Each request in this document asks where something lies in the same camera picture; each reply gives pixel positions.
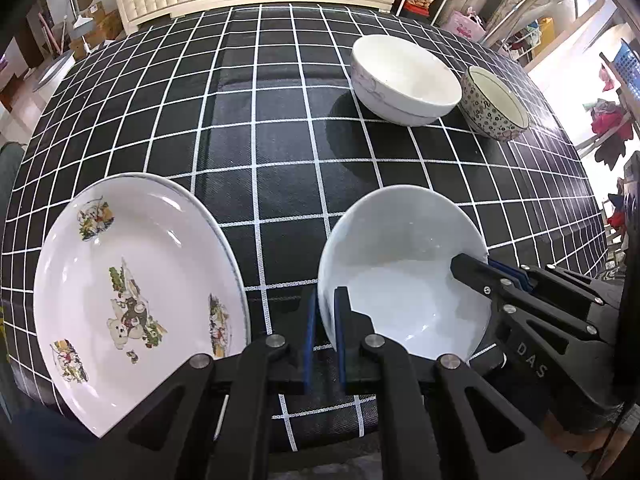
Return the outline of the person's hand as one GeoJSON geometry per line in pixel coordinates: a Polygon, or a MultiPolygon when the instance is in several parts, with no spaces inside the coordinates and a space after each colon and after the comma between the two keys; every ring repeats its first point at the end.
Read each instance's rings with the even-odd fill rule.
{"type": "MultiPolygon", "coordinates": [[[[634,407],[620,422],[620,426],[618,426],[616,433],[612,437],[612,441],[604,457],[616,460],[638,425],[639,407],[637,404],[634,404],[634,407]]],[[[565,430],[558,420],[551,413],[548,413],[544,416],[540,428],[553,443],[565,452],[592,452],[598,448],[602,448],[605,444],[606,437],[611,430],[611,425],[605,425],[600,429],[586,431],[582,434],[575,434],[574,432],[565,430]]]]}

